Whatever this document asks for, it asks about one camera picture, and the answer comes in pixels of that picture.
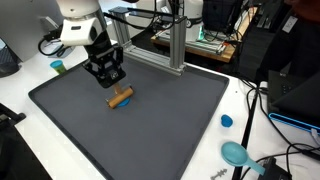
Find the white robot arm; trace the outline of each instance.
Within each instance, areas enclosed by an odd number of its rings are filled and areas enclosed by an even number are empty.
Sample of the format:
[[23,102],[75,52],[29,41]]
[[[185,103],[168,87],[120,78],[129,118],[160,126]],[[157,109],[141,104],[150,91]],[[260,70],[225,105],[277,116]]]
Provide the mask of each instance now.
[[[124,1],[134,3],[138,0]],[[108,105],[115,108],[133,91],[131,88],[122,90],[118,84],[126,76],[121,68],[123,49],[112,46],[98,0],[57,0],[57,3],[65,17],[61,42],[65,46],[84,46],[89,58],[83,67],[103,88],[115,87],[116,96],[108,101]]]
[[106,28],[98,0],[57,0],[62,15],[60,36],[66,46],[91,45]]

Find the blue ball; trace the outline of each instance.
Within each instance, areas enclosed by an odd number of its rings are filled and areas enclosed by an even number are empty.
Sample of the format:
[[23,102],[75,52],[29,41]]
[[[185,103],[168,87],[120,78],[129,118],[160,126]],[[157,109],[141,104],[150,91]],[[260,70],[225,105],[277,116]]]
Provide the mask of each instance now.
[[221,116],[221,124],[223,127],[230,127],[233,124],[233,120],[228,115]]

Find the black cable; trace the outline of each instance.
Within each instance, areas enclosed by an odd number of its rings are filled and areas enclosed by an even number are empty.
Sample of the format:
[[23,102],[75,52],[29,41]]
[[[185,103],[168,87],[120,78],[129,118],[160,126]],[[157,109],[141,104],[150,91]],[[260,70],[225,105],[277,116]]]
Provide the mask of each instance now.
[[248,110],[250,111],[250,103],[249,103],[249,94],[255,90],[255,88],[252,88],[248,91],[247,95],[246,95],[246,100],[247,100],[247,106],[248,106]]
[[61,40],[55,40],[55,41],[50,41],[48,44],[46,44],[44,47],[50,46],[53,43],[61,42]]
[[242,12],[240,12],[240,22],[239,22],[239,25],[238,25],[237,30],[236,30],[236,36],[237,36],[238,41],[240,40],[239,37],[238,37],[239,36],[238,32],[239,32],[240,26],[242,24],[242,21],[243,21],[243,16],[242,16]]
[[[255,112],[255,108],[256,108],[256,104],[257,104],[257,99],[258,99],[257,94],[258,94],[257,89],[255,89],[255,95],[253,97],[251,108],[249,109],[248,120],[247,120],[246,128],[244,130],[243,138],[241,141],[241,146],[243,146],[245,149],[247,148],[248,142],[249,142],[251,127],[252,127],[252,122],[253,122],[253,116],[254,116],[254,112]],[[236,167],[233,172],[232,179],[239,179],[241,177],[241,172],[242,172],[242,167]]]
[[290,168],[289,168],[289,150],[290,148],[294,146],[293,144],[290,144],[287,148],[287,152],[286,152],[286,165],[287,165],[287,171],[288,171],[288,174],[289,176],[291,176],[291,172],[290,172]]
[[174,23],[175,23],[175,16],[176,16],[176,7],[175,5],[173,4],[173,1],[172,0],[169,0],[169,5],[170,5],[170,8],[171,8],[171,14],[172,14],[172,23],[169,27],[166,27],[166,29],[170,29],[174,26]]
[[63,54],[66,52],[67,49],[71,48],[71,46],[67,46],[67,47],[64,47],[62,48],[60,51],[57,52],[57,57],[61,57],[63,56]]
[[272,122],[272,120],[269,118],[268,114],[265,112],[265,110],[263,109],[263,105],[262,105],[262,97],[261,94],[258,93],[259,96],[259,102],[260,102],[260,109],[263,112],[263,114],[267,117],[267,119],[269,120],[269,122],[271,123],[272,127],[278,132],[278,134],[281,136],[281,138],[286,141],[286,143],[288,143],[288,145],[291,145],[291,142],[280,132],[280,130],[277,128],[277,126]]
[[204,32],[204,39],[207,40],[208,42],[212,42],[215,39],[224,41],[223,39],[218,38],[218,33],[219,33],[219,31],[216,31],[216,35],[212,35],[212,33],[210,31],[209,31],[209,33]]
[[255,89],[256,87],[252,84],[250,84],[249,81],[245,80],[245,79],[242,79],[242,78],[238,78],[241,82],[243,82],[245,85],[249,86],[250,88],[252,89]]
[[[295,144],[296,144],[296,145],[303,145],[303,146],[307,146],[307,147],[312,147],[312,146],[307,145],[307,144],[301,144],[301,143],[295,143]],[[315,151],[315,150],[319,150],[319,148],[312,148],[312,149],[309,149],[309,150],[306,150],[306,151],[312,152],[312,151]],[[256,160],[256,163],[259,163],[260,161],[265,160],[265,159],[268,159],[268,158],[270,158],[270,157],[278,157],[278,156],[284,156],[284,155],[290,155],[290,154],[299,154],[299,153],[302,153],[302,152],[301,152],[301,151],[295,151],[295,152],[288,152],[288,153],[286,152],[286,153],[281,153],[281,154],[275,154],[275,155],[271,155],[271,156],[266,156],[266,157],[263,157],[263,158],[260,158],[260,159]],[[244,171],[244,173],[243,173],[243,175],[241,176],[240,180],[243,180],[243,179],[244,179],[244,177],[247,175],[247,173],[249,172],[250,169],[251,169],[251,168],[248,167],[248,168]]]
[[42,38],[42,39],[39,41],[39,43],[38,43],[38,50],[39,50],[39,52],[40,52],[41,54],[43,54],[43,55],[45,55],[45,56],[52,56],[52,55],[58,53],[58,52],[64,47],[64,45],[62,44],[56,51],[47,54],[47,53],[44,53],[44,52],[42,51],[42,49],[41,49],[41,45],[42,45],[42,43],[43,43],[44,41],[45,41],[44,38]]
[[[290,153],[288,153],[288,154],[298,154],[298,153],[301,153],[301,152],[300,152],[300,151],[296,151],[296,152],[290,152]],[[268,159],[268,158],[270,158],[270,157],[278,157],[278,156],[284,156],[284,155],[287,155],[287,153],[281,153],[281,154],[275,154],[275,155],[272,155],[272,156],[266,156],[266,157],[263,157],[263,158],[261,158],[261,159],[258,159],[256,162],[259,163],[260,161],[265,160],[265,159]],[[251,169],[251,168],[248,167],[248,168],[244,171],[244,173],[242,174],[240,180],[243,180],[243,179],[244,179],[244,177],[247,175],[247,173],[249,172],[250,169]]]

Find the desk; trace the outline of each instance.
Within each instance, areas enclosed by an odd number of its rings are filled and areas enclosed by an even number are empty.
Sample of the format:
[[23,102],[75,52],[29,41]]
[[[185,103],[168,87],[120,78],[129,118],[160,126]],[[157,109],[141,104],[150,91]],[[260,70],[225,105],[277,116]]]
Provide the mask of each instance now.
[[[69,69],[86,58],[84,48],[76,47],[63,62]],[[49,66],[53,60],[37,54],[24,62],[16,74],[2,78],[0,101],[27,115],[16,128],[53,179],[102,180],[99,171],[28,97],[30,90],[57,75]],[[208,180],[224,168],[228,170],[224,179],[232,177],[234,168],[221,158],[220,147],[230,140],[241,142],[248,117],[245,96],[249,89],[240,80],[229,78],[229,86],[182,177],[184,180]],[[220,124],[223,114],[233,118],[230,128]]]
[[[267,87],[267,83],[262,83],[261,87]],[[267,97],[265,95],[262,95],[262,102],[264,110],[267,110]],[[312,139],[310,133],[277,121],[273,122],[292,143],[304,143],[318,147]],[[285,153],[287,147],[288,144],[280,137],[280,135],[272,127],[267,117],[265,117],[263,114],[258,101],[247,148],[250,157],[253,160],[257,160],[265,156]],[[277,165],[287,171],[285,156],[277,157],[276,159]],[[302,154],[289,155],[289,162],[293,180],[319,179],[320,162],[308,158]],[[258,174],[250,170],[245,179],[256,180],[257,178]]]
[[[246,16],[244,18],[244,20],[242,21],[242,23],[240,24],[240,27],[239,27],[239,32],[240,33],[238,34],[238,36],[241,37],[240,34],[244,35],[246,33],[246,31],[247,31],[247,29],[248,29],[248,27],[250,25],[250,22],[251,22],[252,18],[255,16],[256,12],[257,12],[257,8],[250,8],[249,9],[249,11],[248,11],[249,16]],[[154,43],[154,44],[161,45],[161,46],[170,46],[170,42],[169,41],[159,40],[156,36],[153,36],[151,38],[151,42]],[[207,57],[207,58],[210,58],[210,59],[226,62],[226,63],[230,62],[230,60],[232,59],[235,51],[236,51],[236,48],[234,48],[231,45],[228,45],[226,47],[226,49],[222,52],[222,54],[218,55],[218,54],[214,53],[213,51],[212,52],[208,52],[208,51],[205,51],[205,50],[201,50],[199,48],[194,48],[192,46],[188,47],[188,45],[186,45],[186,52],[189,52],[189,53],[192,53],[192,54],[196,54],[196,55],[199,55],[199,56],[203,56],[203,57]]]

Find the power cord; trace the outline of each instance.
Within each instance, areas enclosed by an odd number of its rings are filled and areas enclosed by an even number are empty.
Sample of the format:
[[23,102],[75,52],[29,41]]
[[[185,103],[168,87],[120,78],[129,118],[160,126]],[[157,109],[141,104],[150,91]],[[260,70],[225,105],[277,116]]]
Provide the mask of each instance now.
[[[315,147],[312,147],[310,145],[307,145],[307,144],[302,144],[302,143],[291,143],[282,133],[281,131],[278,129],[278,127],[272,122],[272,120],[269,118],[269,116],[267,115],[267,113],[265,112],[265,110],[263,109],[263,105],[262,105],[262,97],[261,97],[261,92],[259,91],[258,93],[258,97],[259,97],[259,102],[260,102],[260,108],[261,108],[261,111],[263,112],[263,114],[267,117],[267,119],[269,120],[269,122],[271,123],[271,125],[273,126],[273,128],[278,132],[278,134],[281,136],[281,138],[288,143],[289,147],[287,148],[287,152],[289,152],[290,148],[294,148],[296,150],[298,150],[300,153],[302,153],[303,155],[305,156],[308,156],[312,159],[315,159],[315,160],[318,160],[320,161],[320,155],[312,152],[312,151],[309,151],[309,150],[306,150],[306,149],[301,149],[299,147],[297,147],[297,145],[303,145],[303,146],[307,146],[309,148],[313,148],[314,150],[319,150],[319,148],[315,148]],[[287,158],[287,169],[288,169],[288,173],[290,174],[290,169],[289,169],[289,159]]]
[[45,52],[43,52],[42,49],[41,49],[41,45],[42,45],[42,43],[43,43],[44,41],[45,41],[44,38],[42,38],[42,39],[40,40],[40,42],[38,43],[38,50],[39,50],[39,52],[40,52],[41,54],[43,54],[43,55],[45,55],[45,56],[55,55],[55,54],[59,53],[59,52],[63,49],[63,47],[64,47],[64,45],[62,44],[56,51],[51,52],[51,53],[45,53]]
[[[307,146],[307,147],[310,147],[309,145],[307,145],[307,144],[301,144],[301,143],[295,143],[295,145],[302,145],[302,146]],[[316,151],[316,150],[319,150],[319,148],[312,148],[312,149],[309,149],[309,150],[306,150],[306,151],[309,151],[309,152],[312,152],[312,151]],[[266,156],[266,157],[263,157],[263,158],[260,158],[260,159],[258,159],[256,162],[257,163],[259,163],[260,161],[262,161],[262,160],[266,160],[266,159],[268,159],[268,158],[270,158],[270,157],[279,157],[279,156],[289,156],[290,154],[299,154],[299,153],[301,153],[301,151],[295,151],[295,152],[285,152],[285,153],[281,153],[281,154],[274,154],[274,155],[271,155],[271,156]],[[243,180],[244,179],[244,177],[247,175],[247,173],[249,172],[249,170],[250,170],[251,168],[249,167],[249,168],[247,168],[245,171],[244,171],[244,173],[243,173],[243,175],[241,176],[241,178],[240,178],[240,180]]]

